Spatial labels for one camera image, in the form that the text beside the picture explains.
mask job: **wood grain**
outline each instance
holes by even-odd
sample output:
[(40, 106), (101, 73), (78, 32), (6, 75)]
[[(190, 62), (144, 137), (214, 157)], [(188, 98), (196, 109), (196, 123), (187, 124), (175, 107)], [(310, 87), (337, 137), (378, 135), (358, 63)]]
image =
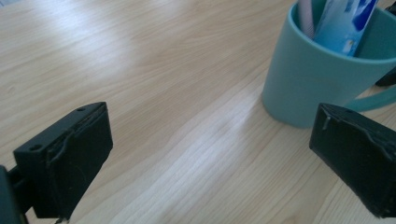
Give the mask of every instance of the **wood grain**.
[[(12, 168), (16, 147), (71, 110), (106, 101), (115, 145), (71, 223), (394, 223), (374, 218), (308, 148), (310, 130), (262, 106), (292, 3), (0, 8), (0, 163)], [(396, 129), (395, 109), (364, 115)]]

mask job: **teal mug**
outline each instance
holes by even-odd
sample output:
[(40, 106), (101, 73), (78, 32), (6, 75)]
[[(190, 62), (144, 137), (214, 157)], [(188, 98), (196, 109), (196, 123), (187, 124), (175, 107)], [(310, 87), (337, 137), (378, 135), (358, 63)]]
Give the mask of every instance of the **teal mug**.
[[(318, 23), (325, 0), (314, 0)], [(294, 4), (283, 25), (262, 91), (262, 103), (275, 119), (299, 128), (314, 124), (320, 103), (355, 111), (396, 102), (396, 87), (356, 99), (396, 66), (396, 17), (376, 8), (355, 57), (330, 51), (300, 30)]]

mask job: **table surface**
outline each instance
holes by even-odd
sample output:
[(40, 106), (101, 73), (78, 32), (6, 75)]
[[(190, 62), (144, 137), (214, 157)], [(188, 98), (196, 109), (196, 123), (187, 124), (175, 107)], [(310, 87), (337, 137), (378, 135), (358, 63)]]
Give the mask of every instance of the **table surface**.
[[(262, 106), (292, 3), (0, 8), (0, 164), (12, 168), (16, 147), (73, 109), (106, 101), (114, 148), (71, 223), (394, 223), (373, 217), (309, 149), (311, 130)], [(364, 115), (396, 129), (395, 109)]]

